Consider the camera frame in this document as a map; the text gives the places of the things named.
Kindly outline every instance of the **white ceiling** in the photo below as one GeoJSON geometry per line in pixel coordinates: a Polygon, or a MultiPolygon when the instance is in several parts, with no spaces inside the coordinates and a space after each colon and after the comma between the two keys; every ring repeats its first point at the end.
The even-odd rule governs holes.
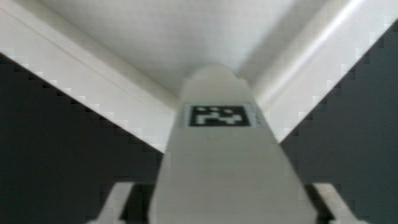
{"type": "Polygon", "coordinates": [[[220,63],[249,83],[321,0],[39,0],[178,95],[192,71],[220,63]]]}
{"type": "Polygon", "coordinates": [[[396,0],[0,0],[0,52],[160,151],[185,79],[224,64],[281,141],[396,18],[396,0]]]}

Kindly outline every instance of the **dark wall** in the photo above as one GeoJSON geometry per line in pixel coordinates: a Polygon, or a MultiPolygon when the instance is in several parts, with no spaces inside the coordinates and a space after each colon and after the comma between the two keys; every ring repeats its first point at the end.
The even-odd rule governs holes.
{"type": "Polygon", "coordinates": [[[0,223],[83,224],[162,154],[0,57],[0,223]]]}
{"type": "MultiPolygon", "coordinates": [[[[282,147],[304,182],[398,223],[398,25],[282,147]]],[[[0,223],[83,223],[112,183],[153,182],[162,154],[0,57],[0,223]]]]}
{"type": "Polygon", "coordinates": [[[398,23],[282,148],[304,182],[332,182],[357,216],[398,223],[398,23]]]}

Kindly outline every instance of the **qr-like code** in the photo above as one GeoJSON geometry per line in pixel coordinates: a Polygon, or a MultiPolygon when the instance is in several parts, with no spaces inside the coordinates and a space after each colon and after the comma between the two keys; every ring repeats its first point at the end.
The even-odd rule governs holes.
{"type": "Polygon", "coordinates": [[[188,126],[250,126],[243,106],[192,106],[188,126]]]}

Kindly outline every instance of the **white surface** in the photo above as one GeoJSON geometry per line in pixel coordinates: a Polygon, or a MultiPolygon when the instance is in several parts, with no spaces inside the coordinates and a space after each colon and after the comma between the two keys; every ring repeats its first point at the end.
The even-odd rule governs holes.
{"type": "Polygon", "coordinates": [[[332,184],[316,183],[313,185],[334,216],[330,224],[368,224],[364,221],[357,220],[332,184]]]}
{"type": "Polygon", "coordinates": [[[218,71],[199,71],[201,75],[183,87],[149,223],[311,224],[316,210],[245,80],[231,72],[218,71]],[[206,105],[208,111],[192,112],[186,104],[206,105]],[[211,123],[204,126],[192,123],[186,127],[185,120],[206,116],[211,106],[218,109],[211,123]],[[250,110],[234,110],[234,115],[254,116],[256,122],[226,126],[222,118],[231,117],[222,112],[226,106],[249,106],[250,110]]]}
{"type": "Polygon", "coordinates": [[[43,2],[66,20],[0,0],[0,51],[160,151],[201,66],[247,79],[281,141],[398,18],[396,0],[43,2]]]}
{"type": "Polygon", "coordinates": [[[0,0],[0,37],[0,52],[163,150],[176,98],[35,1],[0,0]]]}
{"type": "Polygon", "coordinates": [[[131,182],[117,182],[110,189],[103,209],[98,215],[98,219],[87,224],[124,224],[119,220],[122,211],[126,208],[128,196],[133,189],[131,182]]]}
{"type": "Polygon", "coordinates": [[[320,0],[39,1],[174,95],[185,77],[208,63],[238,71],[261,42],[266,52],[277,53],[323,4],[320,0]]]}

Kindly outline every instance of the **black background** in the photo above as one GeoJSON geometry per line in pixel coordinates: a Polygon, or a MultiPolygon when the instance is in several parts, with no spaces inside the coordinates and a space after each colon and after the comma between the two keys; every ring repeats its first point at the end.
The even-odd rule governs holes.
{"type": "MultiPolygon", "coordinates": [[[[0,223],[83,223],[112,183],[154,181],[162,154],[0,62],[0,223]]],[[[398,223],[396,24],[282,147],[304,183],[332,182],[357,216],[398,223]]]]}

